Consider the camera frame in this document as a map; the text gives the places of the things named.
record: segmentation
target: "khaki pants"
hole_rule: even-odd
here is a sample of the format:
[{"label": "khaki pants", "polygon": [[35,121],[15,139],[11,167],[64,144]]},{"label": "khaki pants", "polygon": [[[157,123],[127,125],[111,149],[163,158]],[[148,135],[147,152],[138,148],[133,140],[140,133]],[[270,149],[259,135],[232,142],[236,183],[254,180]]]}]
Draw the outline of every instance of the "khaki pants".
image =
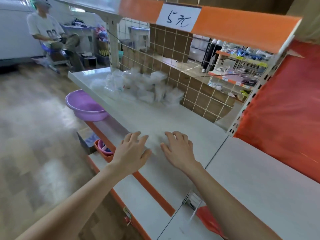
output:
[{"label": "khaki pants", "polygon": [[72,55],[70,55],[70,63],[74,67],[74,71],[75,72],[84,71],[85,69],[81,63],[80,58],[76,53],[76,47],[80,44],[79,36],[74,33],[72,35],[69,35],[69,36],[64,35],[62,37],[66,39],[65,44],[59,41],[55,41],[50,44],[50,48],[54,50],[61,50],[65,48],[66,50],[71,51]]}]

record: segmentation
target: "white paper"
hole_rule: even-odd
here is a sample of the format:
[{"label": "white paper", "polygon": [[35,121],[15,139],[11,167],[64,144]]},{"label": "white paper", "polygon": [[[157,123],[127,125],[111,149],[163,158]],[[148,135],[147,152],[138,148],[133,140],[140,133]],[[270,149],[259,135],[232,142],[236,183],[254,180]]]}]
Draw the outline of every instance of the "white paper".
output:
[{"label": "white paper", "polygon": [[191,32],[198,19],[200,11],[201,7],[164,3],[156,24]]}]

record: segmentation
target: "number on t-shirt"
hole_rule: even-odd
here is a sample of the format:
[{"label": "number on t-shirt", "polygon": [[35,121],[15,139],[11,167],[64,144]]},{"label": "number on t-shirt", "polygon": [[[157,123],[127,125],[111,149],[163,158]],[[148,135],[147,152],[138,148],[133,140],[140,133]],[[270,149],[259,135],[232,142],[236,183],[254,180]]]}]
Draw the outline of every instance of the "number on t-shirt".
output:
[{"label": "number on t-shirt", "polygon": [[50,38],[54,38],[54,37],[57,37],[58,34],[57,32],[53,29],[53,30],[47,30],[47,34]]}]

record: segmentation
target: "pants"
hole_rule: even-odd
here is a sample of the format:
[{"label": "pants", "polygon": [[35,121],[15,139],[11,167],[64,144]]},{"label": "pants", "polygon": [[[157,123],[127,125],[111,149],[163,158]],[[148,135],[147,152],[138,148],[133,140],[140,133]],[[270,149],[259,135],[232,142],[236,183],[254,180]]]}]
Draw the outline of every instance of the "pants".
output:
[{"label": "pants", "polygon": [[217,51],[220,51],[222,49],[222,46],[220,45],[217,45],[217,44],[213,44],[213,43],[210,43],[209,44],[209,48],[208,48],[208,52],[206,53],[206,56],[204,58],[204,61],[202,62],[202,67],[204,69],[207,69],[208,65],[209,65],[209,62],[210,62],[210,59],[211,57],[215,56],[212,64],[215,65],[216,62],[217,62],[217,58],[218,58],[218,54],[216,54]]},{"label": "pants", "polygon": [[76,53],[76,47],[80,44],[80,38],[77,34],[72,35],[62,35],[62,42],[54,41],[50,44],[51,48],[54,50],[61,50],[65,48],[66,50],[72,52],[70,54],[70,63],[74,67],[75,72],[81,72],[84,71],[84,67],[82,65],[82,62],[80,58],[78,57]]}]

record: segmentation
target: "pile of plastic packages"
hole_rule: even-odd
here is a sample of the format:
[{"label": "pile of plastic packages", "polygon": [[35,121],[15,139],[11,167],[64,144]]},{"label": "pile of plastic packages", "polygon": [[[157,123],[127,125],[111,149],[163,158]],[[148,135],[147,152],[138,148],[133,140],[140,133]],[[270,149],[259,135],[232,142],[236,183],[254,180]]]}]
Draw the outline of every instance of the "pile of plastic packages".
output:
[{"label": "pile of plastic packages", "polygon": [[162,102],[166,106],[178,105],[184,92],[165,84],[168,74],[162,71],[141,74],[139,68],[129,71],[115,70],[107,75],[105,92],[111,98],[141,100],[146,103]]}]

